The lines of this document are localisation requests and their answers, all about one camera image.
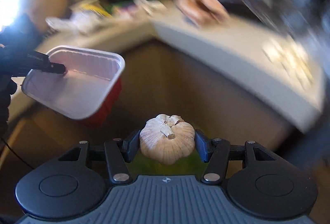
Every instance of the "plastic container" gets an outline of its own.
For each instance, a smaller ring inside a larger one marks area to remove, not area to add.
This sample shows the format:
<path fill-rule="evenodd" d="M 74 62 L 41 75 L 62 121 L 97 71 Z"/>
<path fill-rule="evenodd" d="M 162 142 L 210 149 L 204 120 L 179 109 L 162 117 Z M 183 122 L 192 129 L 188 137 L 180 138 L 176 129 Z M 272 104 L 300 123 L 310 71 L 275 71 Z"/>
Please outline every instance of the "plastic container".
<path fill-rule="evenodd" d="M 65 65 L 64 75 L 31 70 L 22 92 L 44 106 L 83 125 L 99 127 L 121 91 L 124 59 L 115 53 L 59 46 L 49 60 Z"/>

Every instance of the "garlic bulb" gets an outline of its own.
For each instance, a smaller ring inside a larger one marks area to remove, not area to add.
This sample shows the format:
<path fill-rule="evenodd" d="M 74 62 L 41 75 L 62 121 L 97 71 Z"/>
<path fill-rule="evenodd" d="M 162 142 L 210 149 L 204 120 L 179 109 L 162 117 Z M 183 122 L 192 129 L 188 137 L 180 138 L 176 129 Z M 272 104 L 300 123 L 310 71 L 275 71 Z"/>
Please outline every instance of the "garlic bulb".
<path fill-rule="evenodd" d="M 194 128 L 180 116 L 159 114 L 141 131 L 140 150 L 148 158 L 171 165 L 192 153 L 194 138 Z"/>

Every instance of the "garlic stem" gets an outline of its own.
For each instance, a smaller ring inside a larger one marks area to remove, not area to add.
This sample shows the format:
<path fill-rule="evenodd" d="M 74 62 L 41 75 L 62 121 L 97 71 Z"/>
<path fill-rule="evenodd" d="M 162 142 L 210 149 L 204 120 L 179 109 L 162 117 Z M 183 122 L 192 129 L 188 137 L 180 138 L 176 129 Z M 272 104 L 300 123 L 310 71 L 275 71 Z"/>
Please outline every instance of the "garlic stem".
<path fill-rule="evenodd" d="M 174 138 L 174 133 L 168 123 L 165 123 L 160 128 L 161 133 L 163 133 L 167 138 Z"/>

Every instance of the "ridged surface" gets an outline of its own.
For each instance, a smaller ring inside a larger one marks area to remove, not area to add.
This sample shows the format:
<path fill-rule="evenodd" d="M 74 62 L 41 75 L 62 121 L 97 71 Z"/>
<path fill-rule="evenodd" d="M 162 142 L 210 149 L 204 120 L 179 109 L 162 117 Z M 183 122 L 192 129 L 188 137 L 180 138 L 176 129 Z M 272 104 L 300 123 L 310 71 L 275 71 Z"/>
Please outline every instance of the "ridged surface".
<path fill-rule="evenodd" d="M 207 186 L 194 176 L 139 176 L 128 186 L 114 187 L 94 211 L 65 224 L 165 224 L 219 223 L 312 224 L 306 216 L 289 221 L 267 221 L 249 216 L 233 206 L 216 186 Z M 45 224 L 30 216 L 20 224 Z"/>

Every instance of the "logo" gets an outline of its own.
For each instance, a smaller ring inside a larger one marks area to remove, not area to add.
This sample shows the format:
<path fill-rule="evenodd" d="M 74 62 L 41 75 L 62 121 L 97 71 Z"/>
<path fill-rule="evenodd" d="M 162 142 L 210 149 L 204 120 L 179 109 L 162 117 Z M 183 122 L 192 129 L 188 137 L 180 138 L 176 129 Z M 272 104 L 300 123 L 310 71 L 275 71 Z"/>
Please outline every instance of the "logo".
<path fill-rule="evenodd" d="M 165 183 L 168 183 L 168 182 L 172 181 L 172 179 L 166 177 L 166 178 L 163 178 L 162 181 Z"/>

